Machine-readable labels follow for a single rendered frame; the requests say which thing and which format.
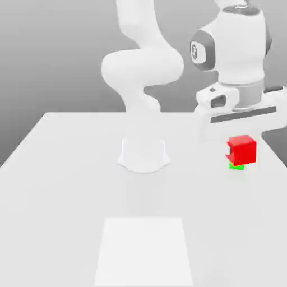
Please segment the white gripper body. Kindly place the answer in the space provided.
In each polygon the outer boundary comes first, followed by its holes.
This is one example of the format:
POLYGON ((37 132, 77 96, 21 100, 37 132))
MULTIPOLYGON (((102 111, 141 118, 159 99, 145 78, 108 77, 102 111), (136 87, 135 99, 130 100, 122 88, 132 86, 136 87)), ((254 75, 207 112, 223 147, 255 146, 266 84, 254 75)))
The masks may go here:
POLYGON ((287 87, 265 89, 253 108, 234 111, 239 103, 236 88, 207 87, 196 95, 194 110, 202 140, 225 140, 240 135, 261 136, 262 132, 287 126, 287 87))

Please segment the small red cube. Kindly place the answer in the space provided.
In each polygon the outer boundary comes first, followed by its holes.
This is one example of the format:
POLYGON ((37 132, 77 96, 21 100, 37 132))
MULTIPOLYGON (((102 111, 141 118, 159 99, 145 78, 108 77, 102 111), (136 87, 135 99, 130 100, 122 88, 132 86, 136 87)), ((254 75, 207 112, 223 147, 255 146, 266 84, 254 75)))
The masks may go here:
POLYGON ((234 166, 256 162, 257 142, 251 136, 229 137, 226 143, 229 146, 229 154, 226 154, 226 157, 234 166))

